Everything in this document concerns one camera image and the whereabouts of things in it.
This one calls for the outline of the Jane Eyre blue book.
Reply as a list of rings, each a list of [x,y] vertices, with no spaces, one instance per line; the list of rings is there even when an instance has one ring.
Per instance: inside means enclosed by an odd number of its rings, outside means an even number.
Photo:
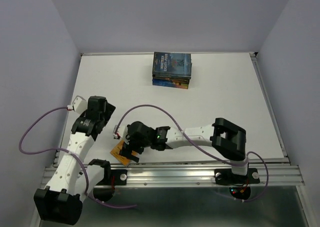
[[[178,88],[178,89],[188,89],[189,84],[183,82],[175,82],[170,80],[161,80],[161,79],[153,79],[153,86],[161,86],[161,87],[169,87],[169,88]]]

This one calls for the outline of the Nineteen Eighty-Four blue book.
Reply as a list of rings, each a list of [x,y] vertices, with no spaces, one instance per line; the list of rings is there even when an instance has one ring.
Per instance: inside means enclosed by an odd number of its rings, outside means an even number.
[[[152,75],[190,79],[192,58],[190,53],[154,52]]]

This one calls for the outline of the Little Women book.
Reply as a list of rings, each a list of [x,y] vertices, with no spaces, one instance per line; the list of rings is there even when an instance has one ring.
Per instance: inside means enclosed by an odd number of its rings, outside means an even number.
[[[171,75],[171,74],[152,74],[152,77],[155,79],[182,79],[182,80],[190,80],[191,76],[184,75]]]

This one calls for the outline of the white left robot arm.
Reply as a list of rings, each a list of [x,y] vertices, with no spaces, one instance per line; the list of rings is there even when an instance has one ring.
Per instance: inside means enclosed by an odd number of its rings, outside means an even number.
[[[116,108],[103,96],[88,100],[77,96],[71,106],[79,117],[72,125],[66,153],[45,188],[38,188],[33,199],[41,220],[73,226],[93,188],[111,180],[109,161],[93,159],[87,167],[83,161]]]

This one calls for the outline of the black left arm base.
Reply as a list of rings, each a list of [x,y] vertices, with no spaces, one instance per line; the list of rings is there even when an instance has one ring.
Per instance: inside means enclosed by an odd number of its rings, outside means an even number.
[[[107,160],[91,160],[86,172],[89,180],[87,192],[91,197],[104,203],[111,200],[116,187],[127,185],[128,171],[123,168],[112,169]]]

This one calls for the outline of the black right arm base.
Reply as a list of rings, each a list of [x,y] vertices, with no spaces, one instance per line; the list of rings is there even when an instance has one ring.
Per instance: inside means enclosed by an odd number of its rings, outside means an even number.
[[[256,168],[249,168],[246,175],[234,174],[230,168],[218,168],[214,170],[214,181],[219,186],[228,187],[231,197],[244,202],[251,196],[250,185],[261,182]]]

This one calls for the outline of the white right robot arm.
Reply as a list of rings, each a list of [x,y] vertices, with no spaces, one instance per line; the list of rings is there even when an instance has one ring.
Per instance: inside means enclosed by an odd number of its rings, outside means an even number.
[[[145,148],[157,151],[173,150],[187,146],[213,147],[230,162],[230,176],[235,182],[248,177],[246,155],[246,130],[224,118],[216,118],[213,124],[181,129],[161,126],[153,129],[140,121],[117,126],[113,136],[124,141],[119,154],[134,162]]]

